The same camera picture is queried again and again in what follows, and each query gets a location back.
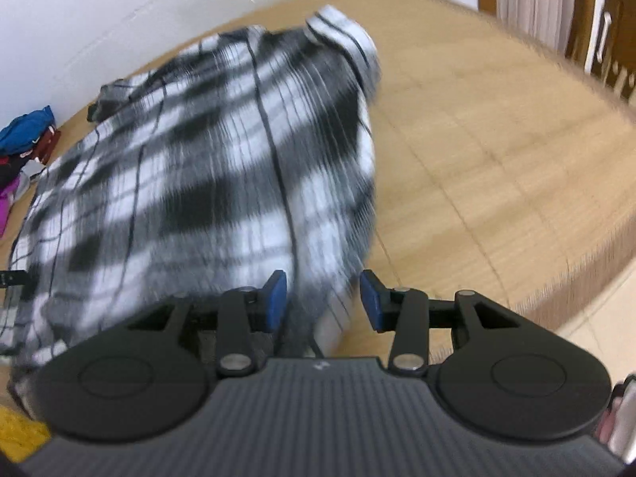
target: round table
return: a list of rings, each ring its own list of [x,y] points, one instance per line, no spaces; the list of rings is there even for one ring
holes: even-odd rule
[[[476,289],[547,328],[581,311],[634,254],[631,110],[556,54],[445,0],[293,0],[214,31],[301,25],[324,4],[366,28],[382,66],[368,267],[435,298]],[[85,117],[61,127],[56,155],[91,129]],[[30,195],[12,211],[4,259]],[[430,339],[433,360],[450,352],[447,332]],[[356,300],[338,354],[385,357],[390,343]]]

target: chair backrest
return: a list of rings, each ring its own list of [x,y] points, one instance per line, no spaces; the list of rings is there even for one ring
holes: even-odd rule
[[[574,0],[574,15],[565,57],[583,60],[588,51],[593,0]],[[595,39],[591,72],[629,99],[636,85],[636,0],[605,0]]]

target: screw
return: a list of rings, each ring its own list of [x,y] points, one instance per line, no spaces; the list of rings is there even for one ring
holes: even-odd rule
[[[251,363],[252,359],[243,353],[229,353],[221,359],[221,367],[227,371],[242,371]]]
[[[424,366],[424,359],[415,353],[402,353],[393,359],[393,365],[404,371],[417,371]]]

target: plaid cloth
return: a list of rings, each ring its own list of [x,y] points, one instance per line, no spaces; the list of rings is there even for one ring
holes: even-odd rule
[[[329,350],[373,227],[370,37],[333,7],[306,27],[213,35],[102,88],[99,125],[44,172],[10,258],[0,354],[14,381],[167,296],[283,269],[278,353]]]

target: floor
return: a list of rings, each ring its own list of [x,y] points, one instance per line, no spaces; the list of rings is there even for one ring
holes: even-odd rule
[[[566,76],[554,60],[476,14],[441,0],[296,0],[227,27],[261,23],[275,30],[301,23],[327,1],[370,32],[383,63],[370,111],[378,227],[369,267],[387,285],[425,289],[438,299],[451,298],[457,289],[478,289],[502,304],[519,303],[562,274],[568,261],[592,252],[617,231],[619,219],[634,213],[625,199],[636,188],[632,120],[580,79]],[[65,124],[58,153],[90,130],[85,116],[82,110]],[[615,140],[621,149],[608,149]],[[0,240],[2,260],[31,195],[12,209]],[[632,245],[633,236],[626,238]],[[605,265],[620,262],[615,255],[608,253]],[[578,277],[594,281],[590,276],[597,269],[589,264]],[[583,297],[598,292],[585,291],[579,292],[581,308],[589,300]],[[596,355],[613,381],[636,370],[632,296],[636,261],[558,331]],[[569,310],[561,312],[570,317]],[[387,353],[387,334],[376,336],[366,318],[355,319],[359,335],[349,336],[344,352]],[[431,341],[443,344],[434,336]],[[0,403],[5,373],[0,367]]]
[[[636,372],[636,260],[558,334],[599,359],[612,382]]]

